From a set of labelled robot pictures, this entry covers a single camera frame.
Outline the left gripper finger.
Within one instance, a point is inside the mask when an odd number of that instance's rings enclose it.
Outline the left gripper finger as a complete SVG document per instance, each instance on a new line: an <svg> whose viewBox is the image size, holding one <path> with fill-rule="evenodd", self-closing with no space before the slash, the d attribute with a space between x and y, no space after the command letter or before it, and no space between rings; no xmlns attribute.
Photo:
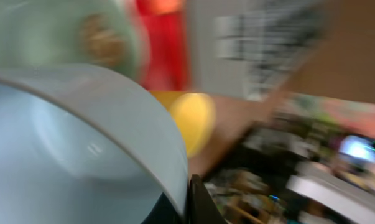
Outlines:
<svg viewBox="0 0 375 224"><path fill-rule="evenodd" d="M227 224L199 175L192 175L188 188L190 224Z"/></svg>

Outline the yellow plastic cup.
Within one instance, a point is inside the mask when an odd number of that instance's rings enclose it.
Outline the yellow plastic cup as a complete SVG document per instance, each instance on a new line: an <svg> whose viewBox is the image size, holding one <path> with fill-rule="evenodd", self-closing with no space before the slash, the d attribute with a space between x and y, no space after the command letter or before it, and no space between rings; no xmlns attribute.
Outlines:
<svg viewBox="0 0 375 224"><path fill-rule="evenodd" d="M188 158L199 154L215 128L216 108L205 93L151 90L150 93L169 112L177 125Z"/></svg>

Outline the light blue bowl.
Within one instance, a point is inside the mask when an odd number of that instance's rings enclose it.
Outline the light blue bowl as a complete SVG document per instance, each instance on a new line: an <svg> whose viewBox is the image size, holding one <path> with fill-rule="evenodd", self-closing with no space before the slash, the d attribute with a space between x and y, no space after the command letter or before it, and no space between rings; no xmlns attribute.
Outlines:
<svg viewBox="0 0 375 224"><path fill-rule="evenodd" d="M0 69L0 224L186 223L167 110L94 65Z"/></svg>

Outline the brown food scrap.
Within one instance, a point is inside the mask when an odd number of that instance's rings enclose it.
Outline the brown food scrap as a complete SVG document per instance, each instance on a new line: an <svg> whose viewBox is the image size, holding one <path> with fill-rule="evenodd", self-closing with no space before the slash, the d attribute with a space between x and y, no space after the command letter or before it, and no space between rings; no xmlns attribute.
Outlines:
<svg viewBox="0 0 375 224"><path fill-rule="evenodd" d="M81 41L91 59L105 67L116 67L123 61L126 50L124 41L105 23L101 14L84 18Z"/></svg>

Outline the green bowl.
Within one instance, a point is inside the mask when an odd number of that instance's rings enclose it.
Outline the green bowl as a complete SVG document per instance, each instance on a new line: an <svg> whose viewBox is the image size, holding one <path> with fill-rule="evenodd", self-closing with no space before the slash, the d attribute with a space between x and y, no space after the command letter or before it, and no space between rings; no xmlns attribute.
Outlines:
<svg viewBox="0 0 375 224"><path fill-rule="evenodd" d="M91 59L81 41L82 22L92 14L101 14L126 47L121 64L106 68L139 78L147 62L146 45L130 1L0 0L0 68L102 66Z"/></svg>

